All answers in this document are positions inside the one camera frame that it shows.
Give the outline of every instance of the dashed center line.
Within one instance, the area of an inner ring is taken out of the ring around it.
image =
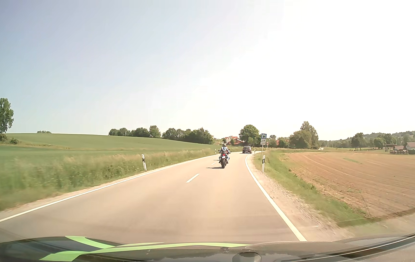
[[[199,174],[194,175],[192,178],[188,179],[188,181],[186,183],[190,183],[190,181],[192,181],[195,177],[197,177]]]

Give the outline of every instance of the road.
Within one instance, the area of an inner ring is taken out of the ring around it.
[[[217,157],[200,158],[2,221],[0,242],[297,241],[251,177],[247,156],[232,153],[225,169]]]

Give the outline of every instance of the brown soil field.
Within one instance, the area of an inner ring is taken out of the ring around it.
[[[323,194],[370,217],[415,208],[415,155],[298,152],[281,160]]]

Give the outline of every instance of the hill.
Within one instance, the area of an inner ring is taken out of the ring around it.
[[[121,150],[121,151],[173,151],[215,148],[214,145],[181,142],[168,139],[118,137],[81,134],[10,133],[23,145],[55,146],[61,149]]]

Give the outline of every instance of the tree line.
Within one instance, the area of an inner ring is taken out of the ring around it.
[[[260,146],[261,136],[259,130],[252,124],[244,126],[239,133],[240,140],[245,141],[246,146]],[[266,142],[269,142],[269,147],[280,148],[319,148],[319,136],[316,129],[309,124],[308,121],[304,121],[300,127],[300,130],[293,132],[288,138],[276,137],[276,135],[270,135]]]
[[[362,147],[376,147],[383,148],[387,144],[406,146],[408,142],[414,142],[415,136],[409,133],[402,134],[402,136],[395,136],[389,133],[377,133],[377,136],[367,137],[363,133],[357,133],[351,138],[340,139],[335,141],[319,141],[321,146],[336,147],[336,148],[355,148]]]
[[[156,125],[150,126],[149,130],[144,127],[139,127],[130,131],[123,127],[120,129],[112,128],[109,131],[109,136],[169,139],[208,145],[214,143],[214,137],[204,128],[195,130],[169,128],[161,134]]]

